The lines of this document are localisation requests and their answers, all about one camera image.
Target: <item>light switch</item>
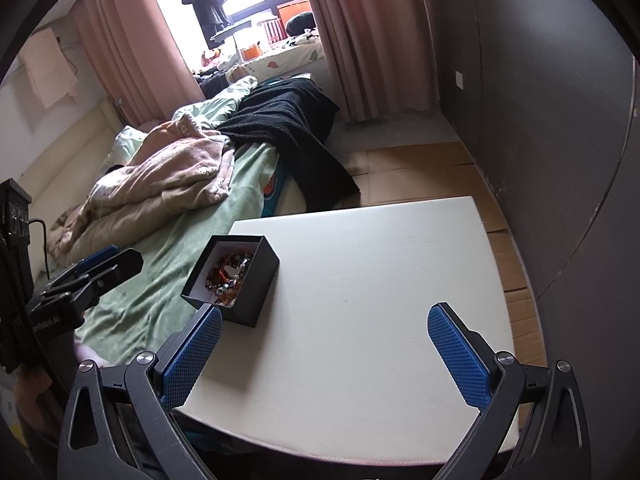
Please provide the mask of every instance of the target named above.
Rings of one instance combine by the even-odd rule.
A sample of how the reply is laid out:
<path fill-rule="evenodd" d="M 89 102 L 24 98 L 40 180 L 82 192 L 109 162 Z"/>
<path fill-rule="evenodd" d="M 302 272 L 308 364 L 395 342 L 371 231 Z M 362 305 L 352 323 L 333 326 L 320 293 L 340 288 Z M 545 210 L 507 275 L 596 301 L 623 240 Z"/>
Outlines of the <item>light switch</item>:
<path fill-rule="evenodd" d="M 462 74 L 456 70 L 456 86 L 461 90 L 465 89 L 465 80 L 462 77 Z"/>

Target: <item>bolt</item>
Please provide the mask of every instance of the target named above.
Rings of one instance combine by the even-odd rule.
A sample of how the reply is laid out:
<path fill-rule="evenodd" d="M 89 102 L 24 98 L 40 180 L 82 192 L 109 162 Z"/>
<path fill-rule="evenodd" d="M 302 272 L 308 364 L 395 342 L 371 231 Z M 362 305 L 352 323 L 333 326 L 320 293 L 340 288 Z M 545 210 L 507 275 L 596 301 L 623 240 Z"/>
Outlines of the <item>bolt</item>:
<path fill-rule="evenodd" d="M 78 365 L 78 370 L 80 370 L 81 372 L 88 372 L 93 367 L 94 367 L 94 362 L 91 361 L 91 359 L 87 359 L 86 361 L 82 361 Z"/>
<path fill-rule="evenodd" d="M 558 370 L 567 373 L 571 371 L 571 365 L 567 361 L 558 361 Z"/>
<path fill-rule="evenodd" d="M 512 365 L 513 362 L 516 360 L 516 358 L 514 356 L 512 356 L 509 352 L 498 352 L 498 362 L 501 365 Z"/>
<path fill-rule="evenodd" d="M 140 352 L 136 357 L 136 362 L 139 365 L 148 365 L 154 360 L 154 355 L 151 352 Z"/>

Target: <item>dark wall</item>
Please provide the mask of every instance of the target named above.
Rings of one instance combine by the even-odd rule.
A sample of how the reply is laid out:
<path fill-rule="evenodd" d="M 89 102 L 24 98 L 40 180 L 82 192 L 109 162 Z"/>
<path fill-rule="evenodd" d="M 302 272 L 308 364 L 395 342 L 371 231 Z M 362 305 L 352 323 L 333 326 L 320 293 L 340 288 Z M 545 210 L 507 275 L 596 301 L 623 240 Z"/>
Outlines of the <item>dark wall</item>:
<path fill-rule="evenodd" d="M 640 321 L 629 275 L 640 269 L 630 188 L 640 131 L 626 144 L 632 54 L 591 0 L 435 0 L 434 8 L 442 111 L 516 238 L 549 362 L 574 365 L 602 478 L 640 426 L 640 381 L 630 373 Z"/>

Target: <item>open box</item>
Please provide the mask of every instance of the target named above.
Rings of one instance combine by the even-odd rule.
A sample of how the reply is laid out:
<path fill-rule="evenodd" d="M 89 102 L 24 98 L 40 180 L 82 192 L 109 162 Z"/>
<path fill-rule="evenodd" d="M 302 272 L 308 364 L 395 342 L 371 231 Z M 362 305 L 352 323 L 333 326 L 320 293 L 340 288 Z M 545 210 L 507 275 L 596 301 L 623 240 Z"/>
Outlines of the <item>open box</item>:
<path fill-rule="evenodd" d="M 254 254 L 244 274 L 244 280 L 232 306 L 218 301 L 215 290 L 207 288 L 207 276 L 221 256 L 236 251 Z M 195 308 L 212 303 L 222 312 L 223 319 L 255 326 L 280 261 L 264 236 L 214 235 L 198 258 L 181 296 Z"/>

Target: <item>white table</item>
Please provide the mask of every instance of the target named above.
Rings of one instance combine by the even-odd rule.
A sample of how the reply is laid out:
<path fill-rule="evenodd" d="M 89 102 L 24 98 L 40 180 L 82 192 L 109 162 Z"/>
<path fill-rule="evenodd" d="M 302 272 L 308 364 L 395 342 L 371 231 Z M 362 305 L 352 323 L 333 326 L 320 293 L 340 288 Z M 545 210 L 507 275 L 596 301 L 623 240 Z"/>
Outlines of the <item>white table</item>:
<path fill-rule="evenodd" d="M 280 269 L 258 325 L 225 323 L 185 414 L 272 449 L 335 462 L 445 462 L 478 410 L 431 343 L 447 301 L 513 352 L 497 267 L 470 197 L 236 222 Z M 518 438 L 516 423 L 503 449 Z"/>

